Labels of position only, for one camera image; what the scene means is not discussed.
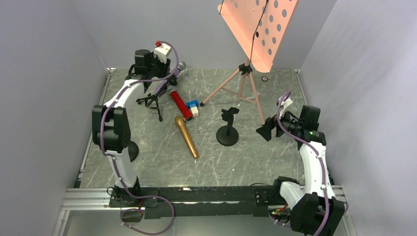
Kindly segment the purple glitter microphone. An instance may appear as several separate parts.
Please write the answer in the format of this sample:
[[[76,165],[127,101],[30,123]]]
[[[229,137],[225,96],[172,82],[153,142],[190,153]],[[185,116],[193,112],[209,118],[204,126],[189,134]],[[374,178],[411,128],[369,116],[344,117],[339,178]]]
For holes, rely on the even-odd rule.
[[[186,68],[186,63],[184,61],[180,61],[176,69],[173,71],[173,75],[170,76],[168,79],[163,80],[161,84],[154,90],[154,93],[157,96],[161,96],[165,90],[167,89],[168,85],[176,86],[178,75],[181,71]]]

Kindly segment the black tripod shock-mount stand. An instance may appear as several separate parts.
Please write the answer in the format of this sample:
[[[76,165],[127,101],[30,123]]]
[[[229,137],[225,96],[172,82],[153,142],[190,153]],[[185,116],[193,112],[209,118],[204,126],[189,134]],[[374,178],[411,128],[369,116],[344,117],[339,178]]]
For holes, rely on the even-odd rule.
[[[136,103],[138,105],[144,104],[144,106],[147,109],[153,109],[153,110],[157,110],[158,112],[158,119],[160,122],[163,121],[163,117],[159,108],[159,96],[157,96],[155,93],[149,93],[146,97],[143,98],[139,98],[136,100]]]

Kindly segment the red glitter microphone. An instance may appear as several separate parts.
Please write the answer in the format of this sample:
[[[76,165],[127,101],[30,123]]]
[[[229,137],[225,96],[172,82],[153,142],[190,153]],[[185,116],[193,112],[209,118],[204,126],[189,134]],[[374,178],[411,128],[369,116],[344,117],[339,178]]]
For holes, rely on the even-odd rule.
[[[167,93],[170,95],[172,100],[175,102],[176,106],[180,110],[181,114],[185,118],[186,121],[190,121],[193,119],[192,113],[189,111],[188,107],[184,103],[183,99],[177,92],[174,86],[168,85],[167,86]]]

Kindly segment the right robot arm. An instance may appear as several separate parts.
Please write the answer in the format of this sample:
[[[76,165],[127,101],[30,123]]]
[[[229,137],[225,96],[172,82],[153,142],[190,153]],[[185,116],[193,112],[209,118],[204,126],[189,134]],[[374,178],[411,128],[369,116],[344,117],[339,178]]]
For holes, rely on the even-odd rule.
[[[284,134],[294,138],[303,161],[305,185],[289,177],[278,177],[273,186],[290,208],[290,227],[293,231],[311,236],[331,236],[345,212],[345,205],[337,200],[326,166],[327,141],[318,130],[321,110],[304,105],[299,117],[284,111],[268,118],[256,131],[265,140]]]

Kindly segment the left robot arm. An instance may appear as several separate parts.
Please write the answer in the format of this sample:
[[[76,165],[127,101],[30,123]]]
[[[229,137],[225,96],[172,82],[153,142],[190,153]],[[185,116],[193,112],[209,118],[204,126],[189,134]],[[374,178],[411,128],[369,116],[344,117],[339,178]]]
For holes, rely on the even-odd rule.
[[[121,89],[103,105],[92,109],[92,140],[102,154],[109,159],[115,176],[114,192],[117,197],[141,197],[141,188],[131,161],[139,149],[131,141],[127,108],[136,103],[152,82],[171,76],[168,46],[156,47],[153,51],[135,51],[135,62],[128,70]]]

